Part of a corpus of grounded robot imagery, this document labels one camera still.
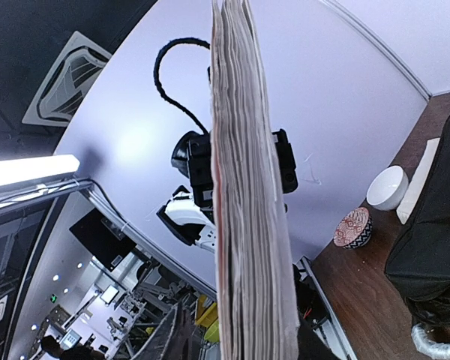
wooden floor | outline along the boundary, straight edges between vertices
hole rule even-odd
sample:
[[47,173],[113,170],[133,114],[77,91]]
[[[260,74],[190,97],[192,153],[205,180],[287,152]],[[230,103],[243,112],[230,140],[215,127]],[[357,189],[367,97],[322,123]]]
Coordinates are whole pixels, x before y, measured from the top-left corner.
[[[430,99],[392,162],[402,166],[409,179],[422,158],[427,140],[440,136],[449,115],[450,94]],[[383,274],[401,223],[394,211],[377,211],[366,202],[364,206],[370,209],[373,219],[370,242],[357,250],[329,244],[313,262],[313,271],[358,360],[429,359],[416,352],[410,337],[410,313]],[[445,340],[450,340],[450,331]]]

black bag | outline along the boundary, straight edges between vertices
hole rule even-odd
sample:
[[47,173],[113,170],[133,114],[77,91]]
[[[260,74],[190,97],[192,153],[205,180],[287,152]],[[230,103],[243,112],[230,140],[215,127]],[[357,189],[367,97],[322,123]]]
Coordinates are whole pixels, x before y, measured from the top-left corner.
[[450,327],[450,116],[385,275],[418,321]]

red patterned bowl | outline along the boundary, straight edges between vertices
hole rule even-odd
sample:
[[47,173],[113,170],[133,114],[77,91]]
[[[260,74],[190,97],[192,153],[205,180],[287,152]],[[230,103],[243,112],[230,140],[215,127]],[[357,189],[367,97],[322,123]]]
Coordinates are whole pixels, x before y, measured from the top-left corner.
[[367,208],[356,208],[338,224],[333,242],[340,248],[356,249],[368,243],[372,218]]

white bowl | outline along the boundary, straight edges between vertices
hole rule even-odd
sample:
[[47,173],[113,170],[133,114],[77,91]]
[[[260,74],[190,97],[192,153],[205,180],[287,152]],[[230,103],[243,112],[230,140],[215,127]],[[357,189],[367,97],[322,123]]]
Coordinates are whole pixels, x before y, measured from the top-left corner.
[[405,196],[408,177],[399,166],[383,170],[371,183],[367,191],[367,202],[375,209],[396,209]]

bowl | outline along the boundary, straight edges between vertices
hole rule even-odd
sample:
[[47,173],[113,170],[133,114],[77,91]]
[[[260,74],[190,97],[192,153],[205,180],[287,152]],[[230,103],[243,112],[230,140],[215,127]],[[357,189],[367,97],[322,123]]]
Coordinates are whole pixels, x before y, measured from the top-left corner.
[[372,218],[367,208],[356,208],[338,224],[333,242],[339,248],[356,249],[372,236]]
[[408,177],[399,166],[383,170],[371,183],[367,191],[367,202],[375,209],[394,210],[405,196]]

